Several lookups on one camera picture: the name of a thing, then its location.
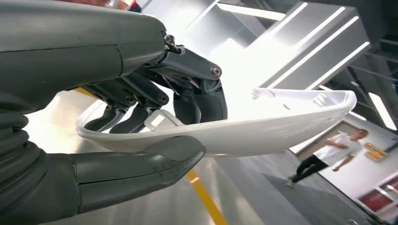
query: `white plastic part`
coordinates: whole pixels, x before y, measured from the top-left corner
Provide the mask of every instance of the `white plastic part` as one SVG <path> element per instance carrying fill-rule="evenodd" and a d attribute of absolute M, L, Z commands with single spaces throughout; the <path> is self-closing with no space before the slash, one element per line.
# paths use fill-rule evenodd
<path fill-rule="evenodd" d="M 91 105 L 77 120 L 77 133 L 112 151 L 137 152 L 165 138 L 189 135 L 207 156 L 255 156 L 285 150 L 321 133 L 356 104 L 352 91 L 254 89 L 246 102 L 229 107 L 229 119 L 184 125 L 165 110 L 146 121 L 147 132 L 108 134 L 84 129 L 102 115 L 105 103 Z"/>

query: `black pants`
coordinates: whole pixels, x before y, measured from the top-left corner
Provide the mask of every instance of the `black pants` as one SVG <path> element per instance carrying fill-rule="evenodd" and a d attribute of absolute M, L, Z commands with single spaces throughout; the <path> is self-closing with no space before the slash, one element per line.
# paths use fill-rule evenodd
<path fill-rule="evenodd" d="M 328 165 L 318 159 L 315 155 L 310 156 L 305 159 L 300 166 L 297 168 L 296 175 L 291 180 L 293 183 L 297 183 L 300 180 L 312 175 L 316 172 L 319 172 L 328 167 Z"/>

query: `joint screw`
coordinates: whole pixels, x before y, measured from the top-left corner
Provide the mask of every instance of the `joint screw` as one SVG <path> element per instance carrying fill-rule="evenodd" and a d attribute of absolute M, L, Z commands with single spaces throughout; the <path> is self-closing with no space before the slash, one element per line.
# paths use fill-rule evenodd
<path fill-rule="evenodd" d="M 124 100 L 128 105 L 134 105 L 136 103 L 136 100 L 133 99 L 132 97 L 126 97 Z"/>
<path fill-rule="evenodd" d="M 165 96 L 165 95 L 159 95 L 159 96 L 158 96 L 158 100 L 159 100 L 162 104 L 168 103 L 168 97 Z"/>
<path fill-rule="evenodd" d="M 220 68 L 218 68 L 218 67 L 214 67 L 214 68 L 212 68 L 211 69 L 211 72 L 212 72 L 212 75 L 214 76 L 214 77 L 219 77 L 219 76 L 221 76 L 221 69 Z"/>

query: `ceiling light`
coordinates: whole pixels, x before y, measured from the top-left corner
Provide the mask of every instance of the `ceiling light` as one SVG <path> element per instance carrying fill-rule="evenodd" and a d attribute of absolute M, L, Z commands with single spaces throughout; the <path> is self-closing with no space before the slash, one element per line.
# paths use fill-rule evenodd
<path fill-rule="evenodd" d="M 320 88 L 320 89 L 324 89 L 324 90 L 332 90 L 332 89 L 330 89 L 330 88 L 328 88 L 328 87 L 325 87 L 325 86 L 323 86 L 323 85 L 319 85 L 319 88 Z"/>
<path fill-rule="evenodd" d="M 358 115 L 358 114 L 356 114 L 356 113 L 354 113 L 354 112 L 349 112 L 349 114 L 355 116 L 356 118 L 359 118 L 359 119 L 361 119 L 361 120 L 366 121 L 366 118 L 365 118 L 365 117 L 363 117 L 363 116 L 361 116 L 361 115 Z"/>
<path fill-rule="evenodd" d="M 341 34 L 345 29 L 347 29 L 349 26 L 351 26 L 358 19 L 359 19 L 358 16 L 355 16 L 352 19 L 350 19 L 340 29 L 338 29 L 336 32 L 334 32 L 332 35 L 330 35 L 326 40 L 324 40 L 320 45 L 316 46 L 308 55 L 304 56 L 298 63 L 296 63 L 288 71 L 286 71 L 284 74 L 282 74 L 280 77 L 278 77 L 278 79 L 275 80 L 271 85 L 269 85 L 268 88 L 274 88 L 277 84 L 282 82 L 286 77 L 288 77 L 290 74 L 292 74 L 296 69 L 298 69 L 301 65 L 303 65 L 305 62 L 307 62 L 315 54 L 317 54 L 322 48 L 324 48 L 327 44 L 329 44 L 333 39 L 335 39 L 339 34 Z"/>
<path fill-rule="evenodd" d="M 388 111 L 387 111 L 382 99 L 380 98 L 380 96 L 373 94 L 371 92 L 369 92 L 369 96 L 370 96 L 370 99 L 372 99 L 373 104 L 376 106 L 376 109 L 379 112 L 386 127 L 390 128 L 392 130 L 397 130 L 397 127 L 395 126 L 390 115 L 388 114 Z"/>
<path fill-rule="evenodd" d="M 359 46 L 357 49 L 355 49 L 352 53 L 347 55 L 343 60 L 341 60 L 339 63 L 337 63 L 332 69 L 330 69 L 328 72 L 326 72 L 323 76 L 321 76 L 318 80 L 316 80 L 313 84 L 311 84 L 306 90 L 312 90 L 314 87 L 316 87 L 318 84 L 320 84 L 322 81 L 327 79 L 330 75 L 332 75 L 336 70 L 338 70 L 340 67 L 342 67 L 346 62 L 348 62 L 352 57 L 360 53 L 366 46 L 368 46 L 370 43 L 367 41 L 361 46 Z"/>
<path fill-rule="evenodd" d="M 267 18 L 267 19 L 271 19 L 271 20 L 282 20 L 285 17 L 285 14 L 283 14 L 283 13 L 277 13 L 277 12 L 266 11 L 266 10 L 261 10 L 261 9 L 247 8 L 247 7 L 234 6 L 234 5 L 228 5 L 228 4 L 222 4 L 222 3 L 217 3 L 217 5 L 218 5 L 218 7 L 220 7 L 220 9 L 225 10 L 225 11 L 241 13 L 241 14 L 246 14 L 246 15 L 253 15 L 253 16 L 263 17 L 263 18 Z"/>
<path fill-rule="evenodd" d="M 340 13 L 345 10 L 344 7 L 340 7 L 336 12 L 334 12 L 331 16 L 329 16 L 326 20 L 324 20 L 321 24 L 319 24 L 315 29 L 309 32 L 303 39 L 301 39 L 297 44 L 294 45 L 295 48 L 300 48 L 304 45 L 309 39 L 311 39 L 315 34 L 321 31 L 326 25 L 332 22 Z"/>
<path fill-rule="evenodd" d="M 325 87 L 325 86 L 323 86 L 323 85 L 319 85 L 319 88 L 320 88 L 320 89 L 323 89 L 323 90 L 332 90 L 332 89 L 330 89 L 330 88 L 328 88 L 328 87 Z M 361 119 L 361 120 L 366 121 L 366 118 L 363 117 L 363 116 L 361 116 L 361 115 L 359 115 L 359 114 L 356 114 L 356 113 L 354 113 L 354 112 L 349 112 L 349 114 L 355 116 L 356 118 L 359 118 L 359 119 Z"/>
<path fill-rule="evenodd" d="M 268 37 L 274 36 L 278 31 L 280 31 L 290 20 L 292 20 L 299 12 L 301 12 L 305 7 L 308 6 L 308 3 L 301 4 L 295 11 L 293 11 L 290 15 L 288 15 L 284 20 L 282 20 L 275 28 L 273 28 L 269 33 Z"/>

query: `person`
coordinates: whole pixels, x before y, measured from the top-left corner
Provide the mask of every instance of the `person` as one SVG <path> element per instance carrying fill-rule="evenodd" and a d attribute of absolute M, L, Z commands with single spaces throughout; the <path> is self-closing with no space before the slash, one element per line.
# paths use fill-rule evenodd
<path fill-rule="evenodd" d="M 131 5 L 129 6 L 124 0 L 114 1 L 114 0 L 57 0 L 57 1 L 66 1 L 72 3 L 79 3 L 85 5 L 92 5 L 92 6 L 101 6 L 106 7 L 107 4 L 110 2 L 117 2 L 117 5 L 114 6 L 116 9 L 121 10 L 129 10 L 131 12 L 141 13 L 142 9 L 137 3 L 137 0 L 133 0 Z"/>
<path fill-rule="evenodd" d="M 287 186 L 294 188 L 295 184 L 300 180 L 344 159 L 340 165 L 333 169 L 335 172 L 339 171 L 361 151 L 362 145 L 358 140 L 367 135 L 367 130 L 360 129 L 351 136 L 336 135 L 328 139 L 325 147 L 316 151 L 298 166 L 296 174 L 288 178 L 290 181 L 287 183 Z"/>
<path fill-rule="evenodd" d="M 133 0 L 133 3 L 131 4 L 129 11 L 130 12 L 135 12 L 135 13 L 141 13 L 142 12 L 142 8 L 137 3 L 137 0 Z"/>

